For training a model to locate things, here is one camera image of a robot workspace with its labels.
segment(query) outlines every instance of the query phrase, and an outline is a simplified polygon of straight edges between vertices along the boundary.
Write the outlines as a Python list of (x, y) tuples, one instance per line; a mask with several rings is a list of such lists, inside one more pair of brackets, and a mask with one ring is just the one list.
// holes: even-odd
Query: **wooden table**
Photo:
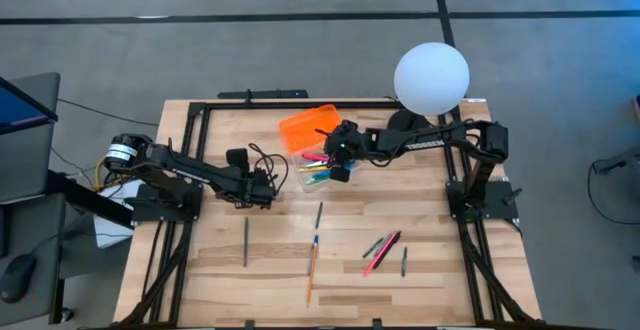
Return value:
[[(165, 103), (158, 143), (171, 138), (174, 148), (180, 148), (188, 103)], [(484, 100), (465, 100), (460, 108), (463, 119), (490, 120)], [(299, 111), (214, 110), (205, 161), (225, 166), (226, 150), (247, 147), (249, 142), (267, 153), (284, 154), (278, 122)], [(340, 113), (362, 129), (384, 128), (393, 110)], [(193, 156), (197, 135), (192, 141)], [(250, 151), (250, 157), (251, 163), (257, 160), (255, 152)], [(456, 150), (454, 158), (460, 167)], [(495, 173), (503, 175), (502, 167)], [(256, 320), (257, 326), (370, 326), (377, 317), (384, 325), (473, 324), (457, 226), (448, 215), (446, 181), (444, 152), (433, 149), (407, 153), (385, 169), (363, 164), (349, 183), (332, 182), (311, 193), (303, 191), (295, 175), (290, 176), (268, 211), (236, 210), (215, 199), (207, 188), (189, 249), (179, 326), (243, 326), (247, 319)], [(307, 308), (307, 260), (320, 201), (324, 202), (317, 230), (320, 254)], [(250, 221), (246, 268), (242, 266), (245, 216)], [(539, 317), (520, 235), (501, 220), (485, 224), (496, 275), (525, 311)], [(155, 223), (145, 223), (135, 230), (114, 320), (126, 316), (140, 299), (155, 229)], [(402, 230), (401, 240), (383, 265), (364, 278), (370, 259), (363, 260), (363, 252), (394, 230)], [(151, 279), (162, 238), (161, 234)], [(409, 256), (403, 278), (400, 264), (405, 246)], [(490, 318), (479, 273), (478, 279), (485, 317)], [(164, 294), (161, 320), (168, 317), (171, 291)]]

